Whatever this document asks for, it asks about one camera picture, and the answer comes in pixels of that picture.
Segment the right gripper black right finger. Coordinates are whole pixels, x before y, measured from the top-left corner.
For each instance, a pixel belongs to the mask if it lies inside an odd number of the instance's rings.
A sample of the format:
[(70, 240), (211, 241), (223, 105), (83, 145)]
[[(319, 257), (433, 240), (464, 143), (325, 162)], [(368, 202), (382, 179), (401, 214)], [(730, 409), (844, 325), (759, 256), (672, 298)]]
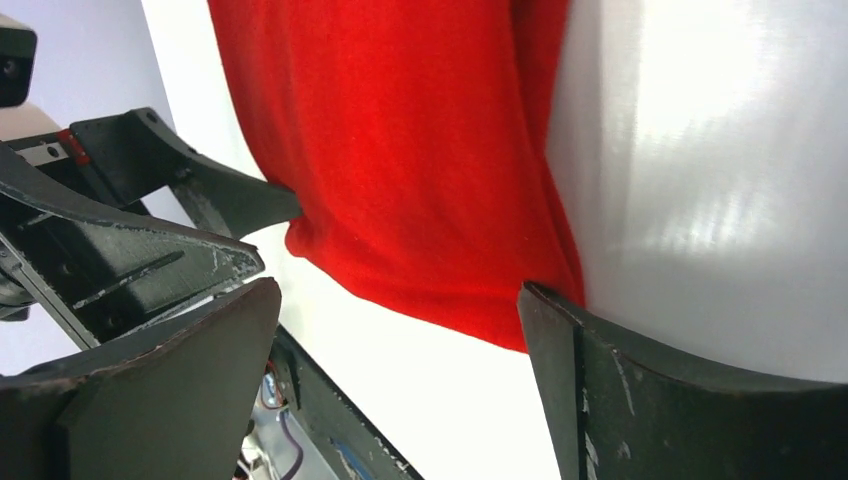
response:
[(564, 479), (843, 479), (847, 388), (732, 367), (525, 284), (518, 310)]

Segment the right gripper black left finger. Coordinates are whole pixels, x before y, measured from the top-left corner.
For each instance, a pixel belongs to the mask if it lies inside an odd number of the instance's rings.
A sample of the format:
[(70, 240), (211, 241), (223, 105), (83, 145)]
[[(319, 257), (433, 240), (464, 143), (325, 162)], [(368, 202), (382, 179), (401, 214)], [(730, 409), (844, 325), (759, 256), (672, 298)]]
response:
[(254, 280), (1, 381), (5, 479), (228, 479), (281, 293)]

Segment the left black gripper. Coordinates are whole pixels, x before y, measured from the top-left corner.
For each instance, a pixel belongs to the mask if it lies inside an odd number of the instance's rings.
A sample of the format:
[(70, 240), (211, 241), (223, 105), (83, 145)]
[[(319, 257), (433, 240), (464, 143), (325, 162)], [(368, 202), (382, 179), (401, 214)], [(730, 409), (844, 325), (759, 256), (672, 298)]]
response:
[[(151, 108), (69, 134), (93, 169), (53, 134), (11, 142), (49, 159), (37, 169), (1, 147), (1, 318), (22, 321), (37, 302), (81, 348), (262, 272), (257, 249), (229, 238), (302, 215), (294, 192), (199, 153)], [(108, 192), (123, 207), (164, 187), (200, 230), (97, 202)]]

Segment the red t shirt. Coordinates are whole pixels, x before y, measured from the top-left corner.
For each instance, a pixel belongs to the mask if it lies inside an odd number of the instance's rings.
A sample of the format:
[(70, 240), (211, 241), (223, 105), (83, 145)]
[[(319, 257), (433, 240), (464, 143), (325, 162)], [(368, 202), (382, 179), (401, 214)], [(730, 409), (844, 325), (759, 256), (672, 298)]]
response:
[(585, 300), (546, 158), (564, 1), (212, 1), (242, 133), (352, 294), (523, 351), (522, 285)]

